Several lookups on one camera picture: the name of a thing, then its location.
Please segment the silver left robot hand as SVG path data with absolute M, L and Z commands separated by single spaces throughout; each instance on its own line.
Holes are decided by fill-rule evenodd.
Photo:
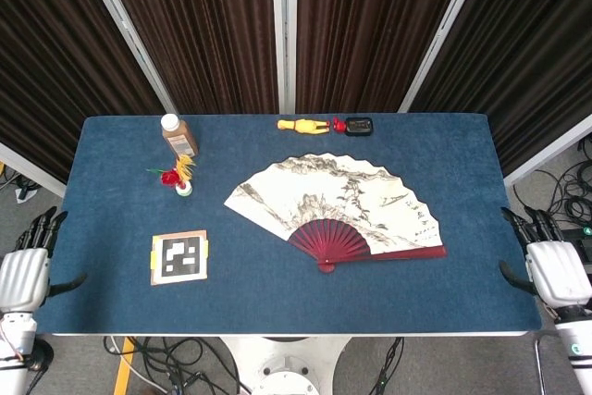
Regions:
M 56 215 L 50 207 L 35 217 L 18 237 L 15 247 L 1 264 L 1 312 L 34 313 L 48 298 L 73 291 L 87 279 L 82 272 L 71 281 L 52 284 L 51 262 L 58 231 L 68 217 L 68 211 Z

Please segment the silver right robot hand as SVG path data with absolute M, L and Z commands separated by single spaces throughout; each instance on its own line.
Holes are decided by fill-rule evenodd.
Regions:
M 591 300 L 591 282 L 575 246 L 546 211 L 527 206 L 526 220 L 507 207 L 500 209 L 519 241 L 527 279 L 518 277 L 504 261 L 499 271 L 514 288 L 537 296 L 552 309 L 584 307 Z

